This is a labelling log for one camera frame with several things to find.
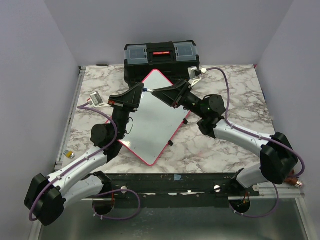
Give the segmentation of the blue white marker pen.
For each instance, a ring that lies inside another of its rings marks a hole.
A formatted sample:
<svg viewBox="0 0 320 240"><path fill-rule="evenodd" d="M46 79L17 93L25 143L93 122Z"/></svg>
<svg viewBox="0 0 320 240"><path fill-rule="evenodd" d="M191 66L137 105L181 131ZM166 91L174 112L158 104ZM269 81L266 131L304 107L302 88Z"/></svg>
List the blue white marker pen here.
<svg viewBox="0 0 320 240"><path fill-rule="evenodd" d="M144 87L142 91L146 92L146 93L152 93L153 92L153 90L151 90L149 88L146 88L146 87Z"/></svg>

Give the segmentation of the pink-framed whiteboard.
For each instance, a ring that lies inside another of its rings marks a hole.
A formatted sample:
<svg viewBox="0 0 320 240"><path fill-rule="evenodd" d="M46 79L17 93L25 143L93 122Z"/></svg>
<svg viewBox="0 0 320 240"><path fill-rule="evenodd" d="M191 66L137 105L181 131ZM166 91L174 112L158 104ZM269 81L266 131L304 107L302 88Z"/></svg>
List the pink-framed whiteboard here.
<svg viewBox="0 0 320 240"><path fill-rule="evenodd" d="M149 92L143 92L137 112L131 114L131 131L119 142L152 166L189 115L183 107L172 108Z"/></svg>

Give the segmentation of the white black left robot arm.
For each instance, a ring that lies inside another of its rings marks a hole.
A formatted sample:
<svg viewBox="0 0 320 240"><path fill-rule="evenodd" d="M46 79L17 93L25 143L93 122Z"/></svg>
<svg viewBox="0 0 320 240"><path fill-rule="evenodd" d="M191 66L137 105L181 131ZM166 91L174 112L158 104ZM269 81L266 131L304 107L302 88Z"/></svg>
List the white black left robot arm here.
<svg viewBox="0 0 320 240"><path fill-rule="evenodd" d="M130 114L138 110L145 90L145 85L138 83L122 94L111 95L108 105L113 108L112 116L92 109L108 122L92 127L93 146L82 156L60 170L49 175L39 173L31 180L24 200L31 222L40 221L43 226L49 226L73 203L88 197L113 197L116 193L129 192L125 187L114 188L111 179L96 169L119 154L120 141L128 133Z"/></svg>

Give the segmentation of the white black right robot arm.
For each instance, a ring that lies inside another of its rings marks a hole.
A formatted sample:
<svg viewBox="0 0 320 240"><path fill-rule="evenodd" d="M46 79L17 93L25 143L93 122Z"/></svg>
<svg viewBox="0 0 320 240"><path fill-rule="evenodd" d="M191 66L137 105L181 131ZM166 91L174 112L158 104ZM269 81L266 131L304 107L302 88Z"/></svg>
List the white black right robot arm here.
<svg viewBox="0 0 320 240"><path fill-rule="evenodd" d="M203 135L233 143L260 158L259 163L240 169L232 177L230 191L241 196L256 184L283 184L298 163L287 137L279 132L267 135L239 130L238 126L223 117L226 108L222 96L210 94L200 99L191 90L190 83L180 81L155 89L151 94L172 108L183 107L200 117L197 125Z"/></svg>

